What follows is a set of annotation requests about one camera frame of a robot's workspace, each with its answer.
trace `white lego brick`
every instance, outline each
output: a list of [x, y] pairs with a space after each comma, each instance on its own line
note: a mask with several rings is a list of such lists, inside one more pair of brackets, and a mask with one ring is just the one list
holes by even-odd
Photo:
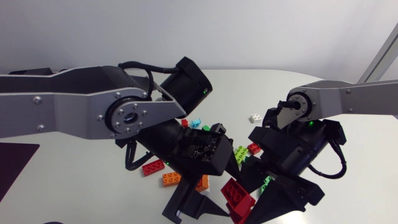
[[262, 118], [261, 118], [261, 116], [259, 114], [250, 115], [250, 121], [252, 123], [260, 123], [261, 120], [262, 120]]

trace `white table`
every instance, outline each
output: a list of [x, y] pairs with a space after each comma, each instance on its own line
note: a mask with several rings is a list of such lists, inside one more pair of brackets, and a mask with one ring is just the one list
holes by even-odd
[[[255, 124], [249, 115], [262, 116], [284, 100], [293, 87], [317, 81], [315, 77], [276, 70], [205, 70], [213, 93], [188, 117], [202, 124], [223, 123], [234, 147], [247, 146]], [[156, 75], [160, 83], [161, 75]], [[398, 208], [398, 122], [392, 116], [339, 115], [348, 142], [343, 151], [348, 171], [328, 180], [306, 170], [302, 177], [326, 193], [307, 211], [292, 212], [269, 223], [395, 223]], [[62, 133], [0, 139], [0, 142], [37, 143], [41, 147], [0, 203], [0, 223], [171, 223], [161, 215], [175, 186], [163, 188], [169, 167], [144, 177], [142, 169], [124, 168], [125, 150], [112, 140], [90, 141]], [[143, 155], [142, 147], [137, 156]], [[330, 147], [313, 165], [324, 173], [341, 168]], [[228, 181], [210, 177], [205, 193], [226, 211], [220, 189]], [[228, 217], [204, 214], [199, 220], [184, 214], [183, 223], [231, 223]]]

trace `lime green lego brick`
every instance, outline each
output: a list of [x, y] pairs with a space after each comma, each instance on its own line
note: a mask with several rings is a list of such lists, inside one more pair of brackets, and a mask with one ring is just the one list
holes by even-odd
[[201, 127], [201, 129], [204, 131], [210, 131], [210, 127], [207, 125], [204, 125], [203, 127]]
[[243, 146], [239, 146], [238, 149], [235, 151], [235, 159], [238, 164], [242, 163], [242, 160], [248, 153], [248, 149]]
[[264, 180], [264, 184], [261, 186], [261, 194], [264, 192], [264, 190], [266, 189], [266, 187], [268, 186], [269, 182], [273, 180], [272, 177], [268, 176], [265, 180]]

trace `lego brick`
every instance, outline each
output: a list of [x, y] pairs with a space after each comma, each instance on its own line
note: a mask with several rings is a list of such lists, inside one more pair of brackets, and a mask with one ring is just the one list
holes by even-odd
[[188, 120], [182, 119], [182, 120], [181, 120], [181, 125], [182, 125], [184, 128], [189, 127]]
[[164, 169], [164, 163], [160, 159], [151, 162], [150, 164], [142, 166], [142, 170], [144, 171], [144, 176], [148, 176], [157, 172], [159, 170]]
[[173, 185], [178, 185], [181, 180], [181, 175], [177, 172], [171, 172], [168, 174], [163, 174], [163, 186], [170, 187]]
[[[163, 186], [164, 187], [178, 185], [178, 183], [180, 183], [180, 181], [181, 181], [181, 175], [178, 174], [177, 172], [163, 174]], [[204, 174], [201, 177], [201, 179], [199, 180], [196, 190], [198, 192], [202, 192], [208, 188], [209, 188], [209, 176]]]
[[234, 224], [243, 224], [248, 219], [251, 209], [249, 209], [243, 217], [240, 217], [236, 212], [230, 211], [229, 216], [231, 217]]
[[248, 146], [248, 150], [252, 155], [256, 155], [261, 151], [261, 148], [256, 143], [252, 143]]
[[238, 164], [242, 163], [242, 160], [248, 153], [248, 149], [243, 146], [239, 146], [238, 149], [235, 151], [235, 159]]
[[201, 123], [201, 121], [200, 121], [199, 118], [198, 118], [198, 119], [192, 120], [192, 121], [191, 121], [191, 128], [197, 128], [197, 127], [199, 127], [200, 123]]
[[271, 180], [273, 180], [273, 179], [270, 176], [268, 176], [267, 178], [264, 179], [264, 184], [260, 188], [260, 194], [262, 194], [264, 192], [264, 190], [266, 189], [266, 187], [268, 186], [268, 184]]
[[203, 127], [201, 127], [201, 129], [204, 131], [210, 131], [210, 127], [207, 125], [204, 125]]
[[203, 174], [196, 187], [198, 192], [202, 192], [209, 188], [209, 175]]
[[259, 114], [251, 114], [250, 115], [250, 121], [252, 123], [260, 123], [261, 120], [262, 120], [262, 118]]
[[221, 189], [228, 202], [230, 212], [236, 213], [239, 217], [244, 217], [250, 208], [255, 204], [255, 199], [250, 196], [234, 179], [230, 179]]

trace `red lego brick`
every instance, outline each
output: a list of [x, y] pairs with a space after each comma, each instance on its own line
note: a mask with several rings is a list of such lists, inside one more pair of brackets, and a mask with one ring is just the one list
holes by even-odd
[[160, 159], [151, 162], [150, 164], [142, 166], [142, 170], [144, 171], [144, 176], [148, 176], [162, 169], [164, 169], [164, 163]]
[[182, 120], [181, 120], [181, 125], [182, 125], [184, 128], [189, 127], [188, 121], [187, 121], [186, 119], [182, 119]]
[[230, 212], [236, 213], [241, 218], [247, 214], [256, 202], [255, 199], [232, 178], [221, 189], [221, 192], [228, 201], [227, 207]]
[[237, 213], [232, 211], [229, 213], [229, 216], [231, 217], [234, 224], [243, 224], [248, 219], [250, 212], [251, 209], [249, 209], [243, 217], [240, 217]]
[[248, 150], [252, 155], [256, 155], [261, 151], [261, 148], [256, 143], [252, 143], [248, 146]]

